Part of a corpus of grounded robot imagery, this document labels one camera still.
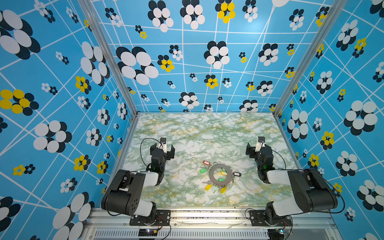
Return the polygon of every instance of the marble tabletop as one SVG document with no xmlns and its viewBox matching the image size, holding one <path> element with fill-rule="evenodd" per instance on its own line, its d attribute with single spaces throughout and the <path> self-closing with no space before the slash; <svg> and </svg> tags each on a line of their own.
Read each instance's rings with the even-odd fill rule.
<svg viewBox="0 0 384 240">
<path fill-rule="evenodd" d="M 265 207 L 270 201 L 292 196 L 290 186 L 265 184 L 257 175 L 254 159 L 245 155 L 249 142 L 255 146 L 257 136 L 280 153 L 287 169 L 296 168 L 292 155 L 271 113 L 140 113 L 139 122 L 125 159 L 123 169 L 145 170 L 140 158 L 140 143 L 146 137 L 167 138 L 175 147 L 175 158 L 167 161 L 160 185 L 143 188 L 141 198 L 159 207 L 252 206 Z M 147 139 L 142 144 L 142 157 L 151 162 Z M 274 153 L 274 167 L 284 162 Z M 205 190 L 208 173 L 200 173 L 204 160 L 229 165 L 241 177 L 235 177 L 224 194 L 215 186 Z"/>
</svg>

